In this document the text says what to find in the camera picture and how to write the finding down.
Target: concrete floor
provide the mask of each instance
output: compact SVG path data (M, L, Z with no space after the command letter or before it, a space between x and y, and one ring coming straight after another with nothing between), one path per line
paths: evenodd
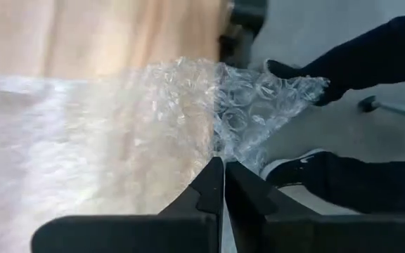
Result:
M252 66L266 58L306 65L333 46L398 15L405 15L405 1L269 0L269 17L253 46ZM265 143L268 159L325 148L369 162L405 160L405 118L379 110L359 114L357 102L370 95L405 103L405 83L349 91L336 103L307 109ZM302 186L283 191L322 214L350 213L323 202Z

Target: black pant leg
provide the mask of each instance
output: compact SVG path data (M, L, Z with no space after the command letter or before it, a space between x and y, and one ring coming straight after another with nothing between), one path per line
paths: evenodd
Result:
M365 163L332 153L317 155L302 182L328 202L363 213L405 212L405 162Z
M405 16L333 48L302 70L342 90L405 82Z

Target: white shoe sole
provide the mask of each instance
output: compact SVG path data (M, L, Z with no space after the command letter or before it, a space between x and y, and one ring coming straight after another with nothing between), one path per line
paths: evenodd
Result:
M313 154L316 154L316 153L320 153L320 152L325 152L325 151L326 151L326 150L324 150L324 149L322 149L322 148L317 148L317 149L314 149L314 150L312 150L312 151L309 151L309 152L307 152L307 153L305 153L305 154L303 154L303 155L301 155L300 157L297 157L297 158L295 158L295 159L280 159L280 160L276 160L276 161L274 161L274 162L272 162L272 163L266 165L265 168L260 171L259 176L260 176L262 179L265 180L265 179L267 178L267 176L270 174L270 172L271 172L274 168L276 168L277 166L279 166L279 165L281 165L281 164L283 164L283 163L285 163L285 162L290 162L290 161L294 161L294 160L300 160L300 159L302 159L302 158L304 158L304 157L308 157L308 156L310 156L310 155L313 155Z

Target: wheel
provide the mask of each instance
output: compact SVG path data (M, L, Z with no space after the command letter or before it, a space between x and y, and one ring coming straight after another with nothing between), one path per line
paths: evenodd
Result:
M357 104L359 111L361 112L373 112L378 109L376 105L376 96L369 96L368 98L363 99Z

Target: bubble wrap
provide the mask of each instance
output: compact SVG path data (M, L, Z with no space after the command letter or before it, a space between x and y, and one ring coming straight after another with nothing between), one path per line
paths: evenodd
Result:
M0 252L28 252L58 216L157 213L213 155L257 170L259 144L325 85L184 58L92 81L0 76Z

